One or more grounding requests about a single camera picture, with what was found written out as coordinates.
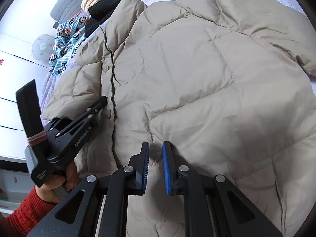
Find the person's left hand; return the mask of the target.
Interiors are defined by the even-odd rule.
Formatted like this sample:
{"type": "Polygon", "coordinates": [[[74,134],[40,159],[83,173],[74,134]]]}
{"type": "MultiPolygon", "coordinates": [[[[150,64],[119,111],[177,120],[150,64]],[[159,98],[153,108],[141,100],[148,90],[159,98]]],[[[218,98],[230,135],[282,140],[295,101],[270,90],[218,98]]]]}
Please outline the person's left hand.
{"type": "Polygon", "coordinates": [[[66,190],[74,189],[79,184],[79,174],[74,161],[66,168],[66,177],[50,176],[39,188],[35,187],[36,194],[40,199],[48,203],[59,203],[61,198],[54,192],[65,183],[66,190]]]}

